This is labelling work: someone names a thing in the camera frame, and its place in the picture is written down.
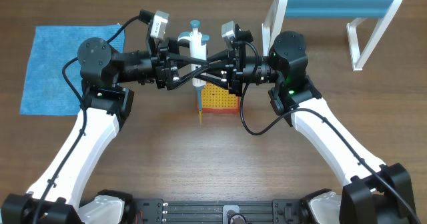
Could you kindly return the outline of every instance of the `blue mat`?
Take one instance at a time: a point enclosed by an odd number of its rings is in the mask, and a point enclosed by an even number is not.
[[[121,27],[43,26],[36,27],[33,48],[28,60],[20,114],[76,115],[79,101],[62,77],[62,67],[77,56],[80,44],[90,37],[108,40]],[[122,31],[110,44],[123,52]],[[67,76],[81,95],[80,64],[67,69]]]

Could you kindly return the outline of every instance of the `blue cloth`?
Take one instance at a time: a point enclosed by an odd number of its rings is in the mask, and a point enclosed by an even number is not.
[[[27,66],[20,114],[76,115],[79,101],[62,77],[62,67],[77,56],[80,44],[90,37],[108,40],[121,25],[100,27],[36,27]],[[110,44],[123,52],[124,31]],[[67,68],[67,76],[81,95],[80,64]]]

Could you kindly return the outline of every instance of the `black cable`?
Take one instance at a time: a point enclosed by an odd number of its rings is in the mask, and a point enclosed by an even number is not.
[[[117,30],[117,32],[110,38],[108,39],[108,43],[112,42],[131,22],[138,20],[139,16],[136,17],[132,17],[129,21],[127,21],[125,24],[123,24],[119,30]],[[79,92],[77,91],[77,89],[73,86],[73,84],[70,82],[70,80],[67,77],[66,74],[66,70],[68,68],[68,66],[70,66],[73,62],[75,62],[77,60],[77,58],[73,58],[72,60],[70,60],[69,62],[67,62],[63,68],[62,68],[62,76],[64,77],[65,82],[68,84],[69,88],[71,88],[71,90],[74,92],[75,96],[79,99],[80,102],[80,107],[81,110],[83,111],[83,125],[80,129],[79,135],[77,136],[77,138],[75,139],[73,145],[71,146],[71,148],[68,150],[67,154],[64,156],[64,158],[62,159],[61,163],[59,164],[58,168],[56,169],[56,171],[54,172],[54,174],[52,175],[52,178],[50,178],[47,181],[47,186],[45,191],[43,192],[43,194],[40,197],[39,200],[39,204],[37,205],[37,208],[35,209],[35,213],[34,213],[34,218],[33,218],[33,224],[37,224],[37,221],[39,220],[39,214],[41,211],[41,207],[43,206],[43,202],[46,199],[47,194],[49,193],[50,189],[52,188],[52,186],[55,184],[55,180],[56,178],[58,178],[58,174],[59,172],[61,172],[62,167],[64,166],[65,162],[67,162],[69,156],[71,155],[71,153],[74,151],[75,147],[77,146],[77,144],[79,143],[81,137],[85,134],[85,129],[86,129],[86,123],[87,123],[87,112],[86,112],[86,108],[85,105],[83,103],[83,98],[80,96]]]
[[[403,197],[392,187],[390,186],[386,180],[384,180],[382,177],[379,176],[379,174],[377,174],[377,172],[375,172],[375,170],[373,170],[368,164],[366,164],[365,160],[363,158],[361,158],[359,156],[359,154],[353,149],[353,147],[347,142],[347,140],[342,136],[342,134],[332,125],[332,123],[330,123],[326,117],[323,117],[321,114],[319,114],[316,111],[313,111],[311,109],[307,109],[307,108],[298,108],[298,109],[294,109],[291,111],[288,111],[287,113],[284,113],[283,115],[279,116],[278,118],[276,118],[276,120],[274,120],[272,123],[270,123],[264,130],[260,131],[260,132],[253,132],[249,129],[249,127],[246,125],[244,116],[243,116],[243,100],[246,94],[246,90],[248,89],[249,84],[251,83],[252,77],[255,75],[255,72],[258,68],[259,65],[259,58],[258,58],[258,52],[256,51],[256,48],[248,42],[244,42],[245,45],[249,46],[252,51],[254,51],[255,54],[255,59],[256,59],[256,64],[254,67],[254,70],[252,71],[252,74],[248,80],[248,82],[245,85],[245,88],[243,90],[242,93],[242,97],[240,99],[240,119],[242,120],[243,126],[245,127],[246,131],[248,131],[248,133],[252,134],[252,135],[262,135],[265,132],[267,132],[268,130],[270,130],[276,123],[278,123],[280,120],[282,120],[284,117],[287,117],[288,115],[291,115],[292,113],[298,112],[298,111],[305,111],[305,112],[309,112],[313,115],[315,115],[316,117],[319,117],[322,122],[326,123],[330,129],[332,129],[334,131],[334,133],[341,139],[341,141],[346,145],[346,147],[350,150],[350,152],[353,154],[353,156],[358,160],[358,162],[360,164],[362,164],[369,172],[371,172],[371,174],[381,183],[383,184],[383,186],[385,186],[385,188],[387,190],[389,190],[389,192],[391,192],[391,194],[399,201],[403,204],[403,206],[405,206],[405,208],[409,211],[412,220],[417,223],[417,224],[421,224],[421,221],[419,220],[419,218],[417,217],[417,215],[415,214],[414,210],[412,210],[411,206],[409,206],[409,204],[403,199]]]

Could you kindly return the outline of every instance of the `wooden table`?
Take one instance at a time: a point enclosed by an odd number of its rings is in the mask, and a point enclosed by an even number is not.
[[[124,23],[140,9],[170,14],[167,36],[189,31],[192,19],[211,36],[209,52],[226,48],[221,24],[250,29],[261,50],[261,23],[272,0],[0,0],[0,201],[23,194],[52,161],[75,117],[19,114],[35,26]],[[404,0],[362,72],[353,72],[347,19],[286,19],[303,33],[308,73],[336,117],[373,154],[409,170],[418,214],[427,221],[427,0]],[[374,22],[362,24],[366,43]],[[145,49],[147,27],[126,29],[125,51]],[[83,196],[116,189],[136,197],[173,200],[299,198],[341,187],[310,142],[285,121],[268,133],[246,133],[238,115],[203,116],[190,84],[175,91],[126,85],[135,91],[123,130],[101,156]],[[248,125],[264,128],[276,116],[268,85],[252,87]]]

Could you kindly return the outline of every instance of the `yellow pipette tip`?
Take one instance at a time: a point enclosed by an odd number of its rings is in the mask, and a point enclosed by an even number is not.
[[[201,125],[201,111],[199,111],[200,125]]]

